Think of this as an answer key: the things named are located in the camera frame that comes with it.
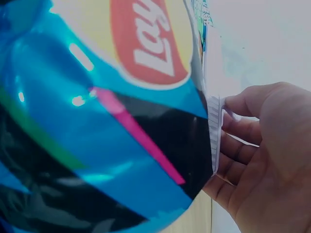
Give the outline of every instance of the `black stripe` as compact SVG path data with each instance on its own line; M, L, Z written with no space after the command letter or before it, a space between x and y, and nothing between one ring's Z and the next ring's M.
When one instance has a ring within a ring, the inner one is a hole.
M213 173L207 119L115 94L183 176L181 187L194 199Z
M0 160L33 193L30 195L0 186L0 216L20 229L45 233L89 233L101 225L104 233L146 221L54 160L2 108ZM76 184L61 184L58 182L60 178ZM64 220L80 227L64 227Z

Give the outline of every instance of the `lay's logo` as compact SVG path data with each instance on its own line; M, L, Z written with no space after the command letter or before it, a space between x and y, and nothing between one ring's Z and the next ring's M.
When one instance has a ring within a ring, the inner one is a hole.
M188 80L189 65L184 67L176 42L177 36L183 35L174 34L165 3L164 0L111 1L111 27L117 55L129 73L126 78L136 85L170 89ZM184 30L184 34L192 35L191 28ZM185 43L186 46L192 47L192 42ZM190 62L192 54L187 55L184 59Z
M168 90L189 79L193 36L183 0L53 1L79 38L128 82Z

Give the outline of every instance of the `hand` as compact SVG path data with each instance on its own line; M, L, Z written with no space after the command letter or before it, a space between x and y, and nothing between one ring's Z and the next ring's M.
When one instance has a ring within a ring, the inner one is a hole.
M218 174L204 191L242 233L311 233L311 93L253 86L226 106L259 121L225 115Z

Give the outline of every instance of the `lay's chip bag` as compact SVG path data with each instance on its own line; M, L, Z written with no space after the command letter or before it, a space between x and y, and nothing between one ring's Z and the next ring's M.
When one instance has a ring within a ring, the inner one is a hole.
M213 174L188 0L0 6L0 228L153 233Z

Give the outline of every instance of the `finger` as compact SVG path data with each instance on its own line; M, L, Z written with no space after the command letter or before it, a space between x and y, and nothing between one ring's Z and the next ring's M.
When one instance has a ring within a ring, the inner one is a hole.
M234 161L233 159L220 153L219 168L217 174L224 180L237 186L245 171L246 165Z
M220 151L234 161L247 165L257 149L258 147L246 145L222 131Z
M226 106L234 113L245 117L260 118L262 105L275 91L288 87L287 83L251 86L236 96L225 99Z
M224 114L223 130L254 145L259 146L262 141L259 121L245 118L235 121L229 114Z
M213 176L204 186L203 191L228 211L230 198L235 186L218 176Z

